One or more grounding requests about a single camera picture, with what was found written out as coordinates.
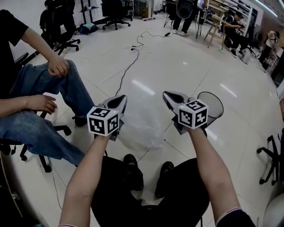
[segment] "black pants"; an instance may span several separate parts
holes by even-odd
[[[249,40],[243,35],[235,32],[226,32],[226,36],[232,41],[232,48],[237,49],[241,45],[241,50],[247,48]]]
[[[158,206],[142,206],[128,187],[131,167],[104,157],[91,208],[102,227],[195,227],[208,208],[209,196],[199,176],[197,160],[188,160],[162,179],[165,197]]]
[[[263,63],[264,60],[269,56],[270,51],[271,51],[271,47],[266,45],[265,49],[261,53],[261,56],[259,57],[260,63]]]
[[[187,30],[189,29],[194,17],[195,17],[195,10],[192,11],[189,18],[185,19],[185,22],[183,23],[181,31],[183,31],[184,33],[187,33]],[[180,23],[181,23],[181,18],[176,14],[175,19],[174,19],[173,29],[177,30]]]

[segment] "black shoe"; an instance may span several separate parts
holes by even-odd
[[[83,127],[85,124],[87,124],[87,118],[74,116],[72,117],[72,119],[75,119],[75,125],[77,125],[78,127]]]
[[[123,158],[123,162],[130,166],[130,177],[127,178],[130,190],[140,191],[144,188],[143,173],[138,168],[138,163],[132,154],[127,154]]]
[[[231,49],[231,54],[234,58],[237,58],[236,50]]]
[[[155,196],[157,198],[165,197],[165,186],[162,185],[162,180],[163,180],[163,177],[165,176],[165,174],[173,168],[174,168],[174,165],[170,161],[166,161],[163,164],[161,171],[160,171],[160,177],[159,177],[158,182],[157,182],[157,187],[156,187],[156,190],[155,190]]]

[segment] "hand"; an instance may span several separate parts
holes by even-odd
[[[50,115],[57,109],[57,105],[53,102],[56,99],[47,95],[32,95],[27,96],[26,109],[45,111]]]
[[[48,72],[51,76],[57,76],[61,78],[66,76],[69,70],[68,62],[56,53],[50,58]]]

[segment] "white wall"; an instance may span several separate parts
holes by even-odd
[[[45,0],[0,0],[0,9],[7,9],[9,10],[16,18],[24,22],[27,26],[31,27],[33,30],[38,32],[39,34],[42,33],[39,27],[39,20],[40,15],[45,10],[44,6]],[[103,18],[102,8],[101,8],[101,0],[91,0],[91,5],[95,6],[95,2],[97,3],[98,13],[97,10],[92,11],[92,15],[94,20],[98,20]],[[75,1],[75,9],[74,9],[74,21],[76,26],[78,27],[82,24],[83,15],[79,11],[81,10],[81,1]],[[90,21],[90,17],[88,13],[85,13],[87,22]],[[12,52],[14,58],[18,58],[23,53],[33,53],[35,50],[28,46],[26,43],[20,41],[16,48],[12,47]]]

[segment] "chair wheel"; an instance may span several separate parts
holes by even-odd
[[[64,132],[64,134],[66,135],[66,136],[69,136],[69,135],[71,135],[71,130],[70,130],[70,128],[66,128],[65,130],[63,130],[63,132]]]
[[[45,168],[44,168],[44,171],[45,171],[45,172],[51,172],[51,167],[50,167],[50,166],[45,167]]]
[[[21,159],[22,159],[22,161],[26,161],[27,160],[27,156],[23,156],[23,157],[21,157]]]
[[[260,179],[259,184],[264,184],[264,179]]]
[[[261,152],[261,148],[257,149],[256,152],[259,154]]]

